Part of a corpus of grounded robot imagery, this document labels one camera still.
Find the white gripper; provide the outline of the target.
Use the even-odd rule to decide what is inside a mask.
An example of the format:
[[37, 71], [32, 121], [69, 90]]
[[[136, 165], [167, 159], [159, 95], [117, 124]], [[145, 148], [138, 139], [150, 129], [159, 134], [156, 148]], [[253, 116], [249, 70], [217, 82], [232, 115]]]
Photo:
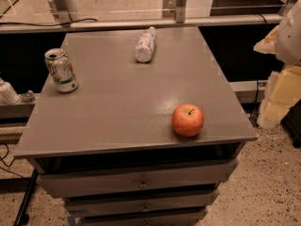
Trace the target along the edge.
[[280, 124], [290, 109], [301, 100], [301, 0], [286, 13], [279, 26], [253, 47], [255, 52], [276, 54], [286, 64], [283, 70], [272, 72], [261, 101], [257, 124], [273, 128]]

